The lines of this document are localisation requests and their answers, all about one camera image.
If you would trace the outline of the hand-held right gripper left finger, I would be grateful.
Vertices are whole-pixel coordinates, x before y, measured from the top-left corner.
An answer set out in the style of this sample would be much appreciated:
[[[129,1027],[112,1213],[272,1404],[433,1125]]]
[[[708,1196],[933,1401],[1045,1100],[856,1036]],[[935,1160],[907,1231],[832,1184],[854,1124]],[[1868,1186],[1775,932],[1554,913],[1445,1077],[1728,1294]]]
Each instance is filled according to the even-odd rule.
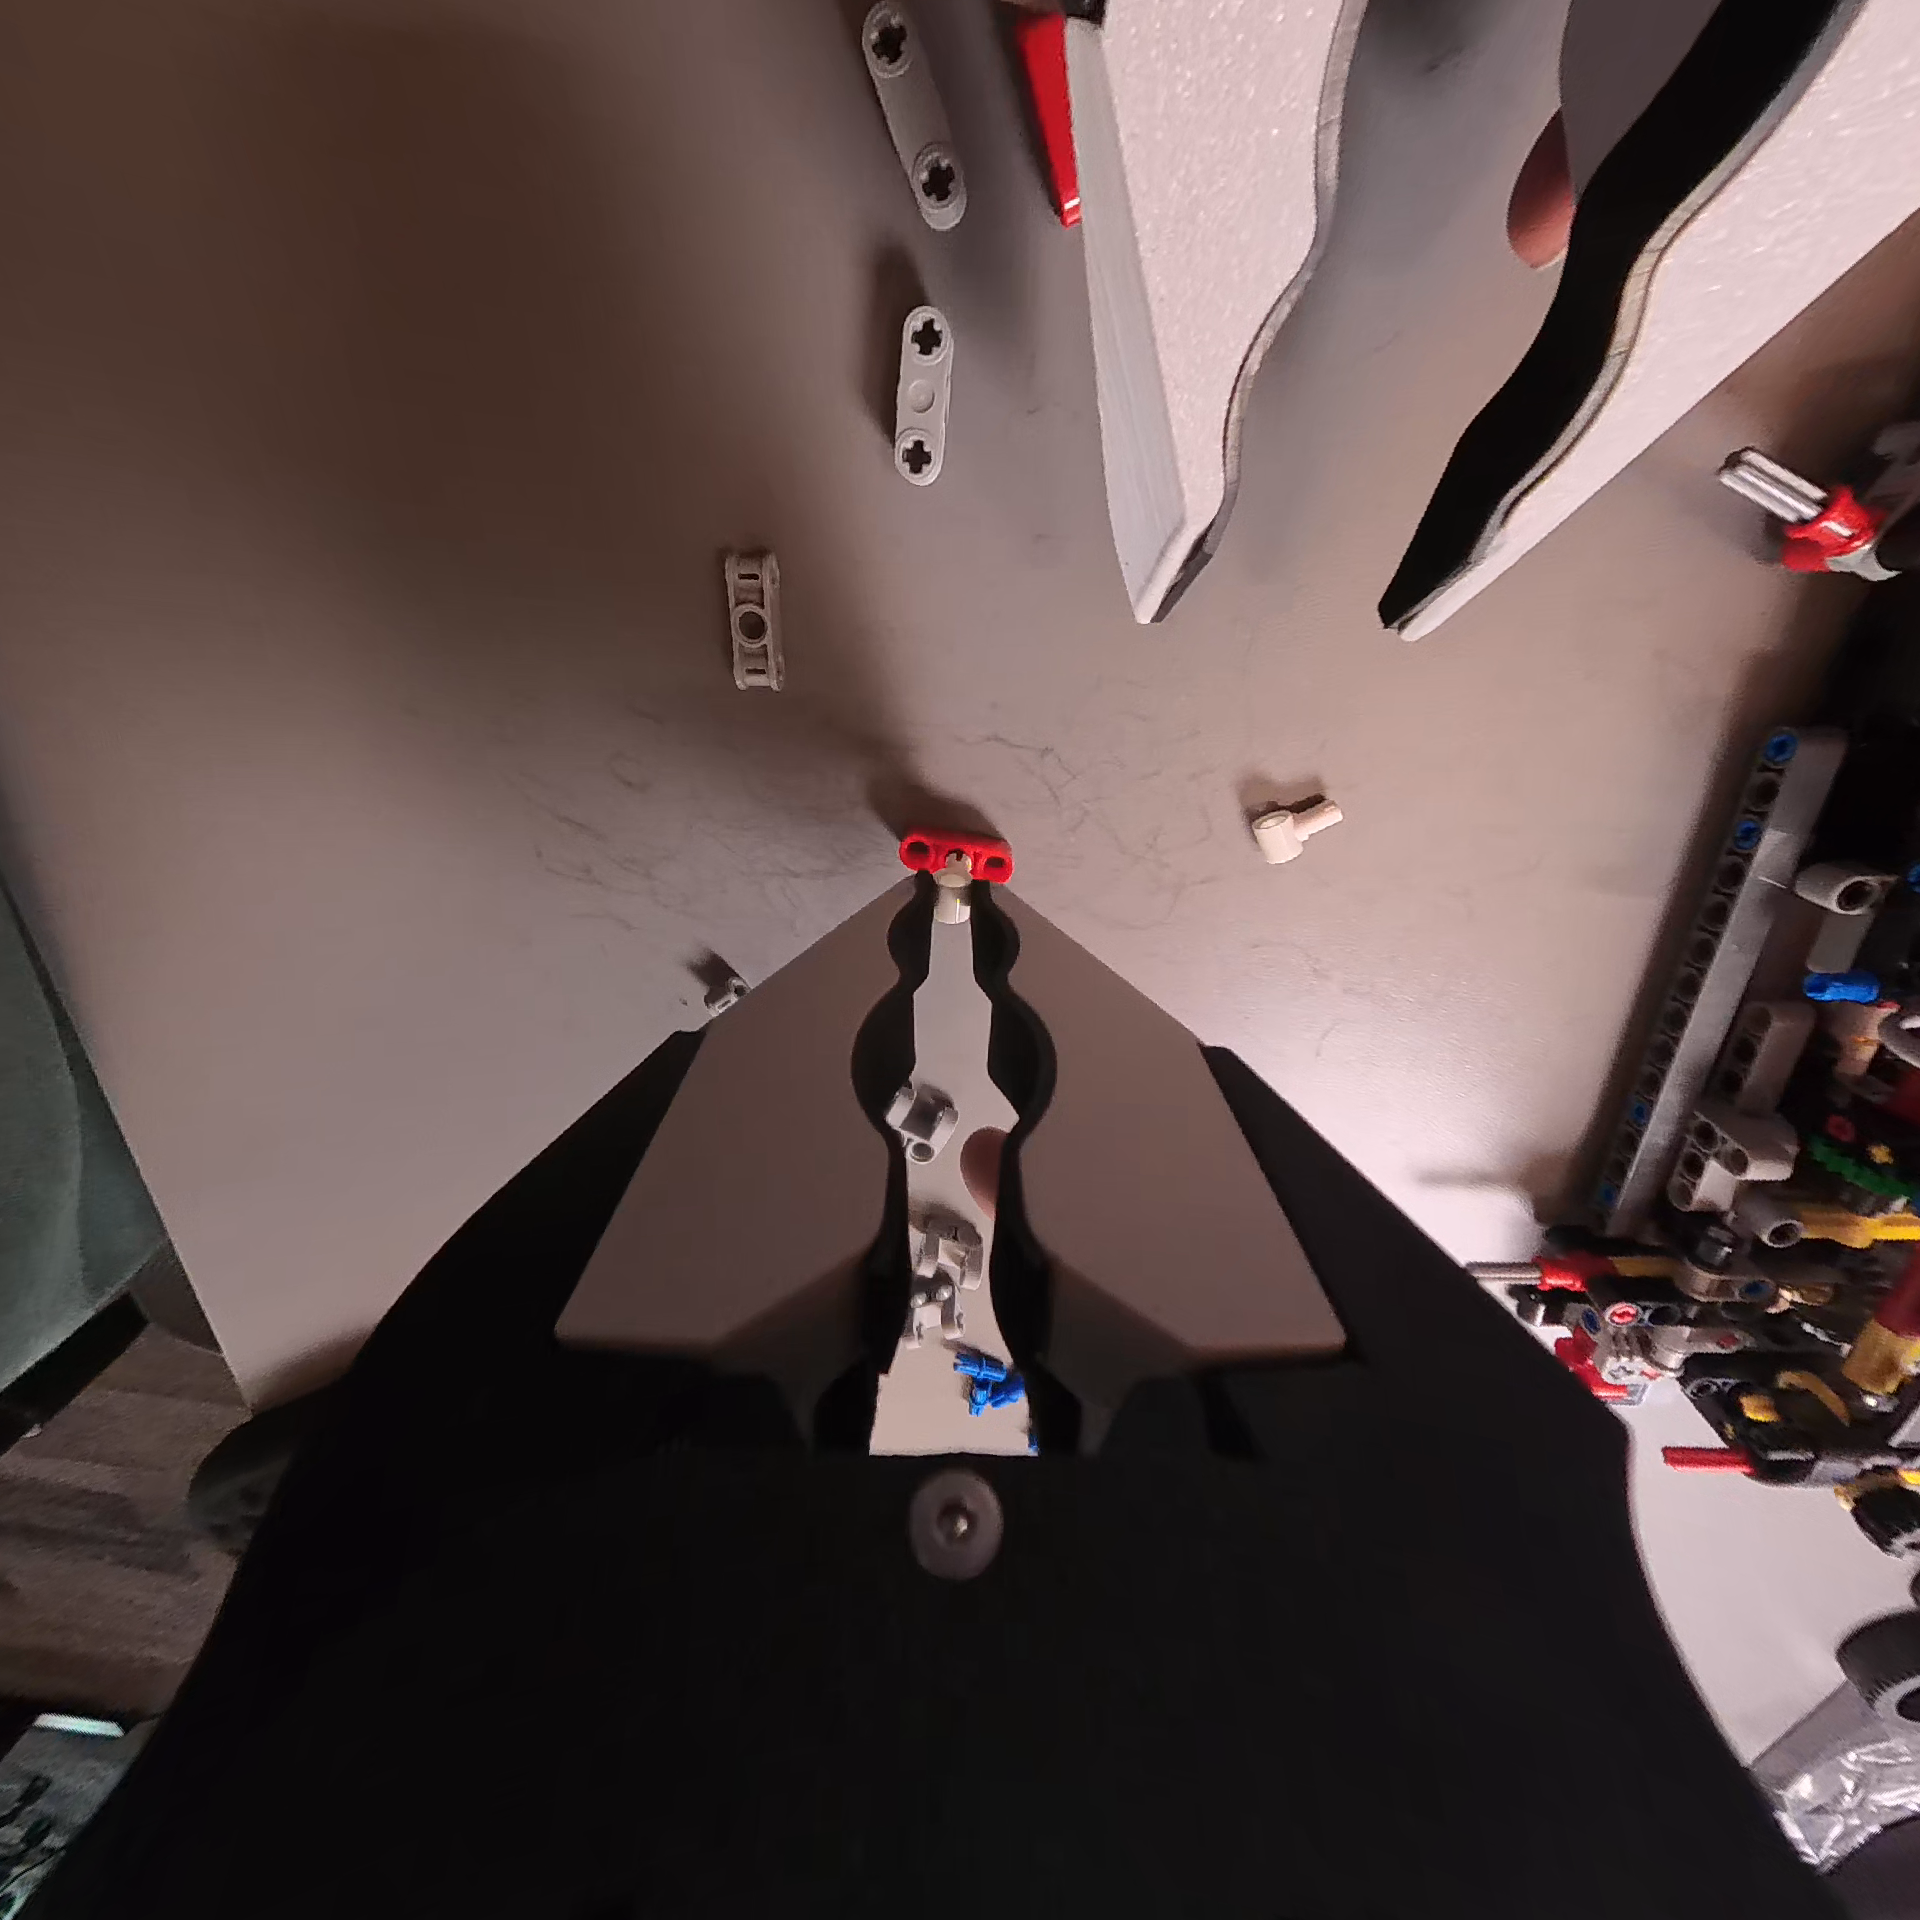
[[[562,1345],[690,1356],[814,1416],[885,1374],[912,1288],[907,1156],[928,886],[900,879],[697,1037],[556,1321]]]

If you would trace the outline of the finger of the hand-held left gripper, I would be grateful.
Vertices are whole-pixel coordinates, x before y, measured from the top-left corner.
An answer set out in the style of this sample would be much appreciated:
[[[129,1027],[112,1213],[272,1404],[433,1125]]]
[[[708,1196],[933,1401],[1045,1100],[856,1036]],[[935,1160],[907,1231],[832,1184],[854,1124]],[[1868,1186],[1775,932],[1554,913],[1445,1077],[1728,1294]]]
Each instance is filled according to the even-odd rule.
[[[1235,514],[1252,382],[1329,243],[1364,1],[1066,11],[1106,500],[1136,621]]]
[[[1380,593],[1418,640],[1917,215],[1912,1],[1570,4],[1549,309]]]

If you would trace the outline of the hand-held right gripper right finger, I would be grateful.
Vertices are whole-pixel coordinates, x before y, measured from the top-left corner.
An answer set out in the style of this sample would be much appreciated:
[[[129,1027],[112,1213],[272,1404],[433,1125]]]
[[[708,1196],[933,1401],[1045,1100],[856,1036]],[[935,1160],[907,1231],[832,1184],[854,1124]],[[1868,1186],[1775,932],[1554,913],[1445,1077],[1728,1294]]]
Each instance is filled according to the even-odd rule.
[[[1047,1419],[1144,1382],[1327,1361],[1347,1332],[1201,1040],[1006,884],[972,889],[1015,1122],[991,1292]]]

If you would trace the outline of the person's left hand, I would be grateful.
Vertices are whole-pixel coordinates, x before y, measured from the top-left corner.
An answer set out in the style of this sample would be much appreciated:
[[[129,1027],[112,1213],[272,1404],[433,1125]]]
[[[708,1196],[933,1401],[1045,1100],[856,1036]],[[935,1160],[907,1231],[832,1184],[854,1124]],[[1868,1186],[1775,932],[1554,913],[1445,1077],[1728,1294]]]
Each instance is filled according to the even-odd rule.
[[[1568,251],[1575,211],[1577,190],[1566,118],[1556,109],[1512,181],[1505,213],[1508,250],[1524,268],[1549,269]]]

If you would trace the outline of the toy brick car chassis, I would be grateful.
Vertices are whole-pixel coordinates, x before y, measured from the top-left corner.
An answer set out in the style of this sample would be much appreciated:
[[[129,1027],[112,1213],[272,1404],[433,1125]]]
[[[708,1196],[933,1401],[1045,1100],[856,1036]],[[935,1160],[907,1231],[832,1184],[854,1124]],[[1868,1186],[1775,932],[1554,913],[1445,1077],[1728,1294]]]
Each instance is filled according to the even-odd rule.
[[[1671,1469],[1832,1492],[1915,1568],[1917,420],[1847,483],[1756,447],[1719,478],[1868,595],[1742,775],[1590,1196],[1470,1274],[1616,1410],[1677,1388],[1712,1439]]]

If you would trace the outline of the person's green sweatshirt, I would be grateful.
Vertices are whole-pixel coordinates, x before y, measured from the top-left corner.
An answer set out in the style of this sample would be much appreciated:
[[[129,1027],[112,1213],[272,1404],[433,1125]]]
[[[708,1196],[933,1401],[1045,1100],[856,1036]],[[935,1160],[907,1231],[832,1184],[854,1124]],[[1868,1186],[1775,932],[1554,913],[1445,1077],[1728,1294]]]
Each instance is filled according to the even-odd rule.
[[[79,1027],[3,893],[3,1382],[119,1298],[166,1229]]]

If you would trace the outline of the black toy tyre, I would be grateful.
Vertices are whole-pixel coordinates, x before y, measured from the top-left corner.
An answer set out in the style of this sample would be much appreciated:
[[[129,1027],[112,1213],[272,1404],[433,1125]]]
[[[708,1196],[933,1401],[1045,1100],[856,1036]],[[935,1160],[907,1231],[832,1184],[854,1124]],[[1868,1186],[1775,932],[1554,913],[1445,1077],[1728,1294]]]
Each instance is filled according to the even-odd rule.
[[[1889,1727],[1919,1727],[1917,1606],[1856,1626],[1836,1644],[1836,1667],[1868,1711]]]

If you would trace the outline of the clear plastic bag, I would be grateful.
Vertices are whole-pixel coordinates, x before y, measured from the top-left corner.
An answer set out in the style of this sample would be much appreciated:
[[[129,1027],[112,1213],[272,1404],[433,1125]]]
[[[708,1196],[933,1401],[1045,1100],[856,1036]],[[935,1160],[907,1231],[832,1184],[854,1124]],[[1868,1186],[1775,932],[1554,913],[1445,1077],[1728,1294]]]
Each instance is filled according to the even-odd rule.
[[[1799,1856],[1828,1874],[1919,1813],[1919,1732],[1836,1690],[1746,1769]]]

